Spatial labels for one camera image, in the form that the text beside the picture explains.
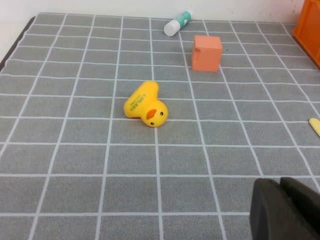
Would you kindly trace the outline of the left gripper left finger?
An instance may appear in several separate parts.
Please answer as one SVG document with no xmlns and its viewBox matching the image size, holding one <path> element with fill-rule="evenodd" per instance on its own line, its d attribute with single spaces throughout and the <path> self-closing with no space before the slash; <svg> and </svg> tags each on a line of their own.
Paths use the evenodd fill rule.
<svg viewBox="0 0 320 240">
<path fill-rule="evenodd" d="M 280 186 L 280 181 L 254 181 L 249 222 L 254 240 L 318 240 L 306 228 Z"/>
</svg>

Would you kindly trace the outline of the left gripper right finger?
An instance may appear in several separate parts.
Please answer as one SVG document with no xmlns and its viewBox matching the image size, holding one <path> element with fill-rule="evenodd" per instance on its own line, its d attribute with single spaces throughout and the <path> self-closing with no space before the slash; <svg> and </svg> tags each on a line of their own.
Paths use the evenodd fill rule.
<svg viewBox="0 0 320 240">
<path fill-rule="evenodd" d="M 282 177 L 279 184 L 293 204 L 301 223 L 312 235 L 319 235 L 320 194 L 292 177 Z"/>
</svg>

